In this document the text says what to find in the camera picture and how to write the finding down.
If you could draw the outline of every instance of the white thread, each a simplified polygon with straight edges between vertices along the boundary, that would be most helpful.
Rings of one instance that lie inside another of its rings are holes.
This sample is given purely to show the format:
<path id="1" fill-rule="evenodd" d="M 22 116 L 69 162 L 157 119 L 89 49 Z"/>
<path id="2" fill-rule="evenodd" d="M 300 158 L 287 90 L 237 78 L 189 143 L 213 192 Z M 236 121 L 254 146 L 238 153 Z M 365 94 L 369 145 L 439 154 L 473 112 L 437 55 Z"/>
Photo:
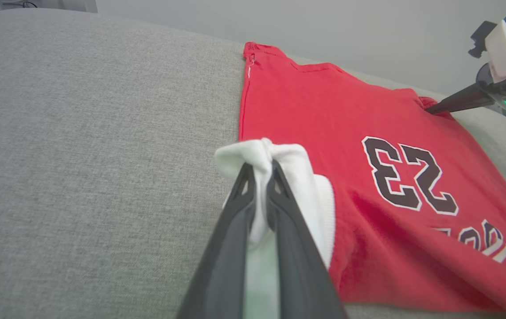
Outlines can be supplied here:
<path id="1" fill-rule="evenodd" d="M 251 55 L 251 64 L 249 64 L 249 71 L 247 71 L 247 78 L 251 77 L 251 66 L 255 64 L 255 55 Z"/>

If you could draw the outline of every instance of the gray couch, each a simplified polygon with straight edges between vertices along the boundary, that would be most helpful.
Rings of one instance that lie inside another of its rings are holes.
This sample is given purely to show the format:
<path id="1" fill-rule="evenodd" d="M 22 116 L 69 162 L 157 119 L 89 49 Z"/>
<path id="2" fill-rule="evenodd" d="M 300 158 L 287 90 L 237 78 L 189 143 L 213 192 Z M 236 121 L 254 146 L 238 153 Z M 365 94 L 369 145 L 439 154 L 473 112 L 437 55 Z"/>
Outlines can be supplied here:
<path id="1" fill-rule="evenodd" d="M 212 155 L 237 141 L 242 49 L 97 14 L 0 12 L 0 318 L 174 317 L 231 188 Z M 506 178 L 506 118 L 455 117 Z"/>

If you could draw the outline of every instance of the red jersey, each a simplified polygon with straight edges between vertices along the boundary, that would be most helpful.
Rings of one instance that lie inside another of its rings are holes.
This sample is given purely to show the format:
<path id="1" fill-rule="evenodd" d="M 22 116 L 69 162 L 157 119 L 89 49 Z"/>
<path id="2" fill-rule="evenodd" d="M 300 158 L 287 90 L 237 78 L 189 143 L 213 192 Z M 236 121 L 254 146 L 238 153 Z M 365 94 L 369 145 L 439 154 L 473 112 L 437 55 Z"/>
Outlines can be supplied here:
<path id="1" fill-rule="evenodd" d="M 351 303 L 506 311 L 506 181 L 436 102 L 247 43 L 239 140 L 304 146 L 334 188 L 330 276 Z"/>

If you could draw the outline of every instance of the white fabric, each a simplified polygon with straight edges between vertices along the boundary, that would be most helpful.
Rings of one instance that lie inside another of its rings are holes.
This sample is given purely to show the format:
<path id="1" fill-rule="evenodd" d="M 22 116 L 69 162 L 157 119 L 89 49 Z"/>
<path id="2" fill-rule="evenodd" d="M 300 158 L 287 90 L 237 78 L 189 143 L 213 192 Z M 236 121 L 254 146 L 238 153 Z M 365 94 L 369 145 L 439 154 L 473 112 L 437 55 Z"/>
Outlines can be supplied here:
<path id="1" fill-rule="evenodd" d="M 261 242 L 269 229 L 267 184 L 272 160 L 279 161 L 320 256 L 326 268 L 330 267 L 336 227 L 334 191 L 325 176 L 314 174 L 304 147 L 275 145 L 269 139 L 250 140 L 222 147 L 214 157 L 222 174 L 232 180 L 237 178 L 243 163 L 253 166 L 257 182 L 257 210 L 249 238 L 253 246 Z"/>

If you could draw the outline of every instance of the robotic arm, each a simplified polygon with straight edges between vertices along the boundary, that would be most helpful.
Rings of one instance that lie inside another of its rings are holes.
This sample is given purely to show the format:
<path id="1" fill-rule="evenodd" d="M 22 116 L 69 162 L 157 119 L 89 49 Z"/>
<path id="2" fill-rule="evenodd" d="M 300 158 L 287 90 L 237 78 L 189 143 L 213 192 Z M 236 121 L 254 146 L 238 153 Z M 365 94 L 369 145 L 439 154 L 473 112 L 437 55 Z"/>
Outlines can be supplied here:
<path id="1" fill-rule="evenodd" d="M 490 61 L 478 72 L 476 83 L 429 107 L 427 112 L 454 112 L 496 103 L 506 115 L 506 17 L 499 24 L 483 22 L 471 38 L 475 47 L 470 55 L 480 58 L 487 51 Z"/>

